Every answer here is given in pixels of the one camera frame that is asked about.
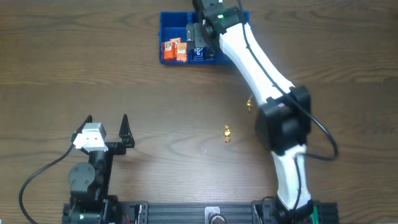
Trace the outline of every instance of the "cable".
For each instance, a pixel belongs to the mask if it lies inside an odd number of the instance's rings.
[[[246,47],[250,51],[250,54],[253,56],[256,63],[260,66],[261,70],[266,74],[267,78],[271,81],[273,86],[276,87],[283,94],[283,96],[286,97],[301,113],[303,113],[305,116],[309,117],[325,133],[326,137],[329,139],[329,141],[333,147],[333,156],[332,157],[319,156],[319,155],[315,155],[315,154],[311,154],[311,153],[301,153],[301,154],[298,154],[297,156],[307,156],[307,157],[310,157],[313,159],[318,159],[321,161],[334,161],[338,156],[338,147],[337,147],[337,143],[336,143],[335,139],[333,138],[333,136],[331,135],[331,133],[327,130],[327,128],[325,128],[321,124],[321,122],[319,122],[314,116],[312,116],[312,114],[310,114],[307,110],[305,110],[301,105],[299,105],[299,103],[297,103],[291,96],[289,96],[289,94],[287,94],[285,91],[283,91],[281,89],[281,87],[279,87],[279,85],[271,78],[271,76],[268,74],[266,69],[262,66],[261,62],[258,60],[256,55],[250,48],[248,37],[246,36],[246,30],[244,28],[245,19],[244,19],[244,15],[243,15],[242,2],[241,2],[241,0],[237,0],[237,2],[238,2],[239,10],[241,11],[240,16],[241,16],[241,22],[242,22],[243,37],[244,37],[244,41],[246,43]],[[297,156],[294,158],[294,164],[296,166],[297,176],[298,176],[298,194],[297,194],[297,200],[295,202],[293,211],[296,210],[297,205],[299,204],[299,200],[300,200],[300,196],[301,196],[301,184],[302,184],[299,165],[297,163]]]
[[[23,214],[25,215],[25,217],[32,223],[32,224],[37,224],[37,222],[35,222],[35,220],[33,220],[32,217],[30,217],[30,215],[27,213],[25,207],[24,207],[24,203],[22,201],[22,196],[24,194],[25,188],[26,186],[29,184],[29,182],[35,178],[37,175],[39,175],[41,172],[45,171],[46,169],[48,169],[49,167],[51,167],[52,165],[56,164],[57,162],[61,161],[63,158],[65,158],[70,151],[72,151],[73,149],[73,144],[70,145],[68,151],[62,155],[61,157],[59,157],[58,159],[54,160],[53,162],[47,164],[46,166],[44,166],[43,168],[39,169],[38,171],[36,171],[34,174],[32,174],[24,183],[24,185],[21,187],[21,191],[19,192],[19,206],[23,212]]]

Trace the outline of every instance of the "blue plastic bin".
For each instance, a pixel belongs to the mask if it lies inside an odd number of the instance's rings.
[[[250,13],[244,12],[244,16],[250,23]],[[182,42],[187,41],[186,26],[189,23],[198,22],[195,12],[161,12],[159,23],[159,61],[164,65],[228,65],[232,61],[223,52],[217,52],[213,58],[194,60],[193,50],[189,50],[186,62],[163,60],[162,44],[170,39],[181,37]]]

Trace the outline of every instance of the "wooden surface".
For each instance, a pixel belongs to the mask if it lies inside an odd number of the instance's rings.
[[[342,223],[398,221],[398,2],[244,1],[274,65],[312,93],[340,158],[306,160],[314,199]],[[116,139],[127,113],[136,148],[116,157],[110,193],[149,202],[250,202],[275,195],[271,154],[254,134],[251,94],[233,67],[159,63],[160,11],[190,1],[0,1],[0,219],[27,223],[17,197],[92,114]],[[232,141],[223,142],[223,126]],[[312,153],[330,144],[313,125]],[[26,189],[39,223],[60,223],[73,151]]]

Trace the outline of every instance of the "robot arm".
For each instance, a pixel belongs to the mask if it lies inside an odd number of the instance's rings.
[[[242,25],[242,12],[238,8],[224,9],[218,0],[193,0],[193,5],[210,50],[221,49],[234,62],[256,97],[260,110],[256,132],[263,146],[271,150],[278,177],[277,217],[285,223],[311,214],[312,201],[302,155],[307,149],[310,120],[291,105],[263,72],[247,47],[243,29],[251,50],[269,76],[308,112],[309,92],[304,87],[295,88],[273,66],[256,42],[250,25]]]

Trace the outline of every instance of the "wooden table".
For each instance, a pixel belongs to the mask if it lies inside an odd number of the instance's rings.
[[[398,220],[398,2],[244,1],[274,65],[312,93],[313,114],[340,146],[306,160],[314,199],[338,202],[342,223]],[[0,3],[0,219],[27,223],[17,197],[62,155],[87,115],[117,139],[124,113],[136,148],[115,157],[110,193],[149,202],[250,202],[275,195],[271,154],[254,133],[251,94],[234,67],[163,66],[159,12],[190,1]],[[224,124],[231,126],[224,143]],[[328,155],[313,125],[308,151]],[[36,177],[24,204],[60,223],[73,151]]]

